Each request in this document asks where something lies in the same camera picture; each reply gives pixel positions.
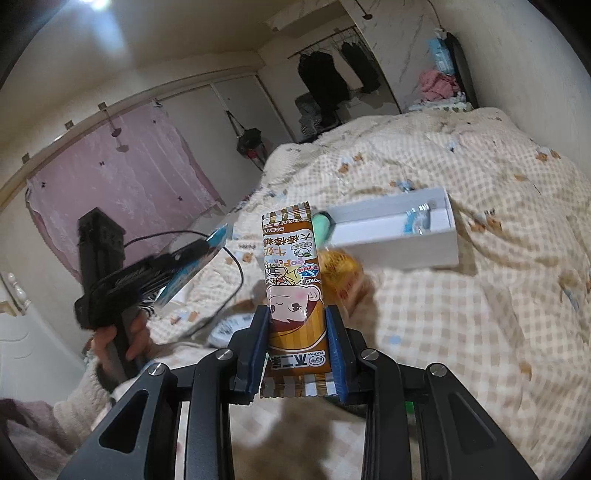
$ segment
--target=metal screw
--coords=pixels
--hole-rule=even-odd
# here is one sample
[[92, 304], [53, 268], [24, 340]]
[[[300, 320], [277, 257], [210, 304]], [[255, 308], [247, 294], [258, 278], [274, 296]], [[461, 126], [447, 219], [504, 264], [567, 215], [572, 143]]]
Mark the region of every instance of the metal screw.
[[370, 362], [373, 362], [374, 360], [377, 360], [379, 357], [379, 353], [377, 350], [374, 350], [373, 348], [366, 348], [363, 352], [361, 352], [361, 358], [363, 360], [368, 360]]
[[148, 367], [148, 373], [153, 377], [157, 377], [162, 375], [166, 371], [166, 365], [164, 364], [154, 364]]
[[442, 364], [431, 365], [429, 371], [431, 372], [431, 375], [435, 375], [436, 377], [445, 377], [447, 374], [447, 368]]
[[232, 355], [234, 355], [234, 352], [232, 352], [229, 348], [220, 348], [216, 351], [216, 358], [218, 360], [230, 360]]

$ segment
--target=pink towel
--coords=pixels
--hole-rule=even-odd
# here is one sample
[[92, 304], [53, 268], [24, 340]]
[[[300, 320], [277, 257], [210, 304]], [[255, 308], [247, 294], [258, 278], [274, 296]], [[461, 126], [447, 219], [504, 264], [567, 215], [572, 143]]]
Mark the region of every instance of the pink towel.
[[419, 75], [423, 97], [430, 102], [453, 97], [454, 92], [459, 92], [460, 87], [456, 78], [445, 75], [439, 70], [429, 70]]

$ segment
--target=open cardboard box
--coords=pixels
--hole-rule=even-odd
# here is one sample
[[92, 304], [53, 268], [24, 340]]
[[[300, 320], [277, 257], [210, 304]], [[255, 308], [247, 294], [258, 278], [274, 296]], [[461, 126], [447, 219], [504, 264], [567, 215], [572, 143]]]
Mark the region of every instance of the open cardboard box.
[[[431, 230], [404, 235], [407, 211], [427, 203]], [[456, 224], [447, 192], [422, 189], [325, 210], [335, 226], [326, 246], [340, 248], [366, 267], [400, 270], [458, 264]]]

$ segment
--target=green object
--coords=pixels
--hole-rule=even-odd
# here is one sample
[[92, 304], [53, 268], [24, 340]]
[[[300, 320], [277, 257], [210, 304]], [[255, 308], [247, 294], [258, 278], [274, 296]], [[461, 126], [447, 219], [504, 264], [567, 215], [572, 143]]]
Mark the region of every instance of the green object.
[[321, 248], [329, 237], [330, 220], [322, 213], [317, 213], [312, 217], [312, 228], [316, 248]]

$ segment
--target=pink cloth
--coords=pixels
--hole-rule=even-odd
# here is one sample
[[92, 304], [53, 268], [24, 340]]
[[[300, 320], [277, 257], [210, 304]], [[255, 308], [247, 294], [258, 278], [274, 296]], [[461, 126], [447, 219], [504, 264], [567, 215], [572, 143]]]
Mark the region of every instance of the pink cloth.
[[429, 70], [419, 75], [421, 91], [425, 100], [434, 102], [453, 97], [460, 87], [453, 75], [445, 75], [439, 70]]
[[[27, 182], [40, 233], [78, 277], [77, 221], [99, 207], [126, 230], [125, 241], [185, 229], [219, 200], [162, 108], [142, 105], [67, 147]], [[131, 245], [125, 265], [161, 251], [174, 237]]]

